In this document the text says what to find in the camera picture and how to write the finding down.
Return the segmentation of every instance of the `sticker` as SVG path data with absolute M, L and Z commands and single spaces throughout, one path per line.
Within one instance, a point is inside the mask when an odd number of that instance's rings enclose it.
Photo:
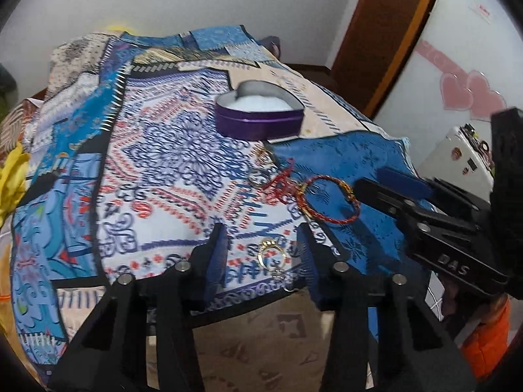
M 493 22 L 492 13 L 482 3 L 477 0 L 470 0 L 469 8 L 476 14 L 478 14 L 485 22 L 491 24 Z
M 461 149 L 459 147 L 454 147 L 454 149 L 452 149 L 452 153 L 450 154 L 452 160 L 458 160 L 459 158 L 461 158 L 461 156 Z

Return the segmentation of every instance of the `keychain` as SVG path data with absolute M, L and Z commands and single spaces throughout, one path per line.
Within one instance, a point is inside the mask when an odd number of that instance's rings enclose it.
M 272 267 L 272 268 L 265 265 L 265 261 L 263 260 L 263 254 L 268 249 L 275 249 L 276 251 L 278 251 L 280 253 L 281 265 L 279 265 L 277 267 Z M 291 293 L 291 292 L 295 292 L 298 289 L 296 289 L 296 288 L 287 289 L 287 284 L 291 283 L 292 281 L 291 281 L 290 274 L 286 273 L 285 270 L 283 269 L 286 265 L 286 259 L 287 259 L 287 254 L 281 247 L 279 247 L 276 244 L 276 241 L 274 241 L 273 239 L 264 239 L 261 242 L 260 249 L 258 250 L 258 263 L 260 264 L 260 266 L 263 269 L 267 270 L 271 274 L 271 276 L 273 277 L 275 282 L 281 283 L 283 285 L 283 290 Z

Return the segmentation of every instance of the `red bracelet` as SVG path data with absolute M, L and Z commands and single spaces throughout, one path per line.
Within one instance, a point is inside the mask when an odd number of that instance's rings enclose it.
M 312 207 L 310 207 L 310 205 L 305 200 L 305 192 L 307 191 L 307 187 L 317 180 L 328 180 L 332 181 L 333 183 L 336 183 L 338 187 L 342 190 L 343 194 L 345 195 L 345 198 L 352 203 L 355 214 L 352 215 L 352 217 L 347 218 L 346 220 L 335 220 L 333 218 L 329 218 L 325 215 L 320 214 L 319 212 L 315 211 Z M 350 222 L 354 222 L 360 214 L 360 202 L 356 200 L 356 198 L 354 197 L 354 192 L 352 191 L 352 188 L 345 181 L 328 175 L 316 175 L 312 178 L 309 178 L 307 181 L 301 184 L 300 187 L 298 187 L 298 189 L 296 190 L 296 202 L 298 207 L 308 217 L 316 218 L 325 222 L 331 222 L 333 224 L 348 224 Z
M 265 190 L 265 201 L 270 205 L 276 204 L 277 201 L 288 204 L 289 197 L 296 193 L 299 183 L 291 178 L 294 159 L 288 159 L 287 162 L 289 166 L 262 187 Z

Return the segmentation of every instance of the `heart decoration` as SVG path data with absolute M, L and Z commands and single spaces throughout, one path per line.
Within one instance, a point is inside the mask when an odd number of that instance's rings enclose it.
M 472 92 L 474 102 L 470 106 L 471 117 L 488 121 L 490 116 L 507 107 L 507 103 L 498 91 L 493 91 L 487 78 L 481 72 L 473 70 L 466 80 L 466 87 Z
M 467 110 L 474 103 L 472 91 L 461 84 L 453 73 L 444 73 L 439 81 L 445 110 Z

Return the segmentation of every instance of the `white refrigerator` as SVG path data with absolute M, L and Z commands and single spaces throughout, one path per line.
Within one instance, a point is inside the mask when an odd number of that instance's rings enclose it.
M 490 144 L 491 112 L 511 106 L 523 108 L 523 40 L 501 2 L 436 0 L 375 122 L 409 139 L 419 168 L 453 127 Z

